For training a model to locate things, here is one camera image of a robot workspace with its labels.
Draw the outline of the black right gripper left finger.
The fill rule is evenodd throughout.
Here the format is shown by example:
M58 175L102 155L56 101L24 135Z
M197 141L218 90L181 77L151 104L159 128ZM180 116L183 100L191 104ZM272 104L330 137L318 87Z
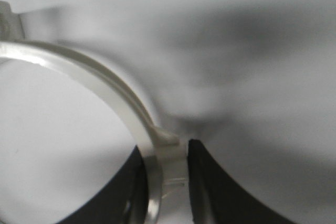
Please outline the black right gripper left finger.
M115 176L86 204L62 223L144 223L148 186L143 160L137 147Z

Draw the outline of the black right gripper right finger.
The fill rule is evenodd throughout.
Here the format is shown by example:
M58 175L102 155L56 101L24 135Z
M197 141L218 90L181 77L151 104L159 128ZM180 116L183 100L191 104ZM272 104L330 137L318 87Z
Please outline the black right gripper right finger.
M293 223L236 183L201 141L188 142L187 162L194 223Z

